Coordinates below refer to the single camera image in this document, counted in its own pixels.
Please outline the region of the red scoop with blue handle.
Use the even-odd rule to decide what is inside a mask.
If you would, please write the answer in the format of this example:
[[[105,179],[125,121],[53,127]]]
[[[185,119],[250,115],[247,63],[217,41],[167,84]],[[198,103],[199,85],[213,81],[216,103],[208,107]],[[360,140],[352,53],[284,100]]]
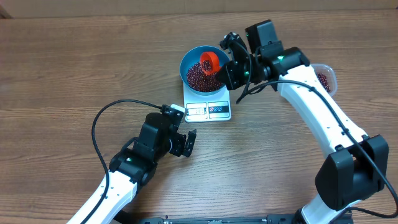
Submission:
[[[200,66],[205,75],[212,75],[221,69],[219,58],[214,52],[203,52],[200,55]]]

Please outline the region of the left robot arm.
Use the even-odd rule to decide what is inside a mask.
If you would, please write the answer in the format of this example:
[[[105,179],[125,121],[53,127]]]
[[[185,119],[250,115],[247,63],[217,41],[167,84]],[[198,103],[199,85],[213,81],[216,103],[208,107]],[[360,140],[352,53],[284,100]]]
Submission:
[[[185,108],[172,105],[161,113],[150,113],[138,137],[134,137],[111,159],[108,175],[69,223],[110,223],[153,178],[158,161],[166,154],[190,157],[197,131],[177,132]]]

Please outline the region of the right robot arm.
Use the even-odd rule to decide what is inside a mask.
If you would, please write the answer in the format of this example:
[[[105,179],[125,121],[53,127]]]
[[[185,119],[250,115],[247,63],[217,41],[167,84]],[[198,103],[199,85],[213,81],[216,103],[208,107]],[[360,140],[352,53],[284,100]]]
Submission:
[[[243,96],[271,86],[302,117],[320,145],[325,160],[315,177],[316,197],[282,223],[351,223],[358,202],[383,189],[389,146],[368,136],[335,103],[298,47],[284,48],[272,21],[247,27],[245,37],[226,34],[220,47],[231,55],[216,78]]]

